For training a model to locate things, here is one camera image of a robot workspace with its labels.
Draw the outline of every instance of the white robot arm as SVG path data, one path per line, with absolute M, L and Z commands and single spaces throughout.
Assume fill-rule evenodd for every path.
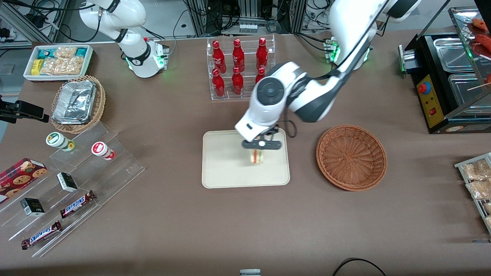
M 162 45 L 145 41 L 137 27 L 147 19 L 145 8 L 138 0 L 91 0 L 80 7 L 95 6 L 80 10 L 80 18 L 89 28 L 98 29 L 114 40 L 135 75 L 148 78 L 165 67 Z
M 350 73 L 363 62 L 366 51 L 377 31 L 375 20 L 382 15 L 400 22 L 418 6 L 421 0 L 336 0 L 329 22 L 340 47 L 338 67 L 318 83 L 293 62 L 278 64 L 259 81 L 251 95 L 249 108 L 235 129 L 245 138 L 247 148 L 268 149 L 267 143 L 257 143 L 257 137 L 268 133 L 279 120 L 285 107 L 304 122 L 317 122 L 329 112 L 339 89 Z

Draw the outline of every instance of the cookie box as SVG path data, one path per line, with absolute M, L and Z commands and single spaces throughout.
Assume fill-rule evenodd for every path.
M 23 158 L 0 173 L 0 203 L 5 202 L 47 171 L 43 163 Z
M 77 48 L 86 48 L 87 52 L 85 53 L 85 57 L 83 59 L 82 68 L 78 75 L 56 75 L 56 76 L 45 76 L 45 75 L 33 75 L 31 73 L 32 67 L 34 66 L 34 61 L 38 59 L 39 52 L 46 48 L 57 48 L 57 47 L 77 47 Z M 36 46 L 32 49 L 31 56 L 29 58 L 29 62 L 27 63 L 26 69 L 24 71 L 24 78 L 31 82 L 60 82 L 67 81 L 75 78 L 81 78 L 86 75 L 87 70 L 89 68 L 90 59 L 92 58 L 93 49 L 87 44 L 61 44 L 61 45 L 42 45 Z

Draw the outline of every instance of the aluminum foil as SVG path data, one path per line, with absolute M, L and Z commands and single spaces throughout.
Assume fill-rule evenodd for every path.
M 87 124 L 94 106 L 97 85 L 91 81 L 68 82 L 60 91 L 53 112 L 59 124 Z

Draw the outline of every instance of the red cookie box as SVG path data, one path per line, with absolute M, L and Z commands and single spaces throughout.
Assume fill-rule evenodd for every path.
M 47 171 L 43 163 L 23 158 L 0 173 L 0 203 L 5 202 Z

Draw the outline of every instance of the red button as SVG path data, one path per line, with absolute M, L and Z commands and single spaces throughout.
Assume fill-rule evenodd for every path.
M 426 86 L 426 84 L 423 83 L 423 84 L 420 84 L 418 86 L 418 92 L 419 93 L 423 94 L 424 92 L 426 92 L 426 90 L 428 90 L 428 87 Z

